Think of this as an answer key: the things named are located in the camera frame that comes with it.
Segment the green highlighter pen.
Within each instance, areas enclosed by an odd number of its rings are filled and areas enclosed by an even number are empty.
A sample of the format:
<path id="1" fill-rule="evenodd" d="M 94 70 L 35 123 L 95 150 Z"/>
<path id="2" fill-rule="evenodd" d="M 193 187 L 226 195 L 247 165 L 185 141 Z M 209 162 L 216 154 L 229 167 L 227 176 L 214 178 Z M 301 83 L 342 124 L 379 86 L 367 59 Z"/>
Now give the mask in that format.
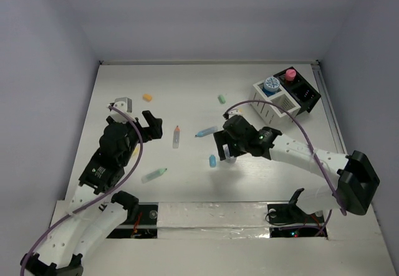
<path id="1" fill-rule="evenodd" d="M 150 181 L 153 181 L 153 180 L 156 179 L 156 178 L 159 178 L 160 176 L 162 176 L 162 175 L 165 174 L 166 172 L 167 172 L 167 169 L 166 169 L 166 168 L 157 169 L 156 171 L 153 171 L 153 172 L 151 172 L 151 173 L 148 173 L 148 174 L 142 176 L 141 182 L 142 182 L 143 184 L 148 183 L 148 182 L 150 182 Z"/>

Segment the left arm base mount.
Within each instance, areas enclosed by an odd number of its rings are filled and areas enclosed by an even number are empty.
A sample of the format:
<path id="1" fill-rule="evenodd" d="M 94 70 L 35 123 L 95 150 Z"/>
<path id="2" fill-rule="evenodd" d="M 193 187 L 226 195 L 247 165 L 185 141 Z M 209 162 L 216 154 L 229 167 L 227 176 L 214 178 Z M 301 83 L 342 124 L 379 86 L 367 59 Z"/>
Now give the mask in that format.
<path id="1" fill-rule="evenodd" d="M 158 236 L 158 203 L 140 203 L 136 216 L 130 214 L 108 239 L 156 239 Z"/>

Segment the pink capped tube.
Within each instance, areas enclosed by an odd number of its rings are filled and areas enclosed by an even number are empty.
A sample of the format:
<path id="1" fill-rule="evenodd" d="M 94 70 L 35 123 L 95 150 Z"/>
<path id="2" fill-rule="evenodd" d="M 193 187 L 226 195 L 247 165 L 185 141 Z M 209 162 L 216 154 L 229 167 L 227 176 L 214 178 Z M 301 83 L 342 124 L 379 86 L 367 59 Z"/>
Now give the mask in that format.
<path id="1" fill-rule="evenodd" d="M 284 80 L 286 83 L 291 83 L 295 80 L 297 72 L 295 69 L 287 69 L 284 74 Z"/>

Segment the clear round jar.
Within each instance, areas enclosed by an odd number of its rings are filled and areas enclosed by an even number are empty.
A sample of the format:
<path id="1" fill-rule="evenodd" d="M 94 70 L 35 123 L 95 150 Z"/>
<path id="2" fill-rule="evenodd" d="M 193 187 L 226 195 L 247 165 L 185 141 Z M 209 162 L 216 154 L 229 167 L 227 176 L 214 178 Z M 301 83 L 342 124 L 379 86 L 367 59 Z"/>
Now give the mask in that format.
<path id="1" fill-rule="evenodd" d="M 229 164 L 234 164 L 236 162 L 236 157 L 230 154 L 228 145 L 224 146 L 224 155 L 225 155 L 225 162 Z"/>

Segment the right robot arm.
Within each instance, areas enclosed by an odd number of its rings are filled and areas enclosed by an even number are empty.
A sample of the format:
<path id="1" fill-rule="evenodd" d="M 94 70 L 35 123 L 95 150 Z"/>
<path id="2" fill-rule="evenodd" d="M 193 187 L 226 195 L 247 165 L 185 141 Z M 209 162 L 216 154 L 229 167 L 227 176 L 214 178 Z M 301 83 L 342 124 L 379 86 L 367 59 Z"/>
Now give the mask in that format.
<path id="1" fill-rule="evenodd" d="M 346 155 L 312 148 L 268 126 L 257 130 L 239 115 L 228 119 L 213 137 L 221 161 L 228 155 L 237 158 L 249 154 L 324 178 L 325 186 L 300 188 L 293 194 L 287 205 L 293 221 L 331 209 L 364 216 L 380 184 L 369 158 L 360 151 Z"/>

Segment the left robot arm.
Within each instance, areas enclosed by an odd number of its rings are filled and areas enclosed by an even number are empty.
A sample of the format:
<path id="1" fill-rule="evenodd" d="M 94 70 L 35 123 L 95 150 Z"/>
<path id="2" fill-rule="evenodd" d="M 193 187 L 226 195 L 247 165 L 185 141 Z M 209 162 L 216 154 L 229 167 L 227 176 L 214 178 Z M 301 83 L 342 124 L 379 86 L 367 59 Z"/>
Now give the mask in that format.
<path id="1" fill-rule="evenodd" d="M 141 218 L 139 200 L 120 190 L 136 147 L 163 136 L 160 118 L 148 110 L 142 127 L 128 111 L 109 107 L 112 114 L 63 218 L 41 235 L 21 260 L 21 271 L 32 275 L 82 275 L 84 264 L 120 224 Z"/>

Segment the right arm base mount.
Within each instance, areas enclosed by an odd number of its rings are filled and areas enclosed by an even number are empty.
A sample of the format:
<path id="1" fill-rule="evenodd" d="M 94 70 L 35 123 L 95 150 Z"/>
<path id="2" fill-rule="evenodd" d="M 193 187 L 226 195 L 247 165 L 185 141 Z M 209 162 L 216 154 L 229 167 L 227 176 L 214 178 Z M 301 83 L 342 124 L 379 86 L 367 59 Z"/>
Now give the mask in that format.
<path id="1" fill-rule="evenodd" d="M 265 221 L 271 238 L 321 237 L 328 238 L 323 212 L 306 214 L 297 206 L 304 188 L 298 189 L 286 203 L 267 206 Z"/>

